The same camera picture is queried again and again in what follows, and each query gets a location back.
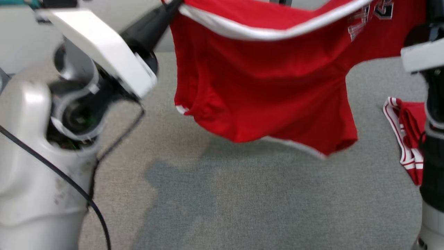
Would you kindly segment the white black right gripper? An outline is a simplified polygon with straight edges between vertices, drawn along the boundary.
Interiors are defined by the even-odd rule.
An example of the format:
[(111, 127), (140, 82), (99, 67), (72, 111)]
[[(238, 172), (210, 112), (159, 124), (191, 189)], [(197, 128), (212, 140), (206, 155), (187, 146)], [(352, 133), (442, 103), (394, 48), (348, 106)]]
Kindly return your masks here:
[(426, 23), (414, 27), (404, 40), (401, 60), (409, 73), (442, 67), (444, 64), (444, 0), (426, 1)]

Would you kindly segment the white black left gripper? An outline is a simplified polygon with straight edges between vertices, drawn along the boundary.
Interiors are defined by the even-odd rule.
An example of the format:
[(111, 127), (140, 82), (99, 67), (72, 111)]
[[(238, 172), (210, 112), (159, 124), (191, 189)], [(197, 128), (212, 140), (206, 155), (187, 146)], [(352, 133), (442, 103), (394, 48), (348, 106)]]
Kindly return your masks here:
[(36, 13), (65, 37), (64, 78), (92, 84), (103, 70), (125, 91), (141, 99), (157, 84), (157, 76), (142, 62), (141, 55), (154, 51), (182, 3), (162, 3), (120, 35), (89, 9), (43, 9)]

